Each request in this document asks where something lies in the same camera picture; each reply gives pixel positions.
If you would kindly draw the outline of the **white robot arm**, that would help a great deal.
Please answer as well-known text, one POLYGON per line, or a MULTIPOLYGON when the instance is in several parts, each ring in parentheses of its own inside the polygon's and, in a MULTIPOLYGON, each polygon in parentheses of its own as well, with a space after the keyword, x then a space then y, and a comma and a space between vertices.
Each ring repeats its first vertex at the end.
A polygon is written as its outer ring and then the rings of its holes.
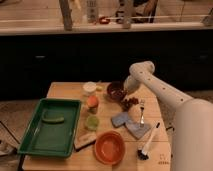
POLYGON ((124 88, 133 93, 144 84, 175 111, 170 171, 213 171, 213 103, 185 94, 154 71, 151 61, 132 64, 124 88))

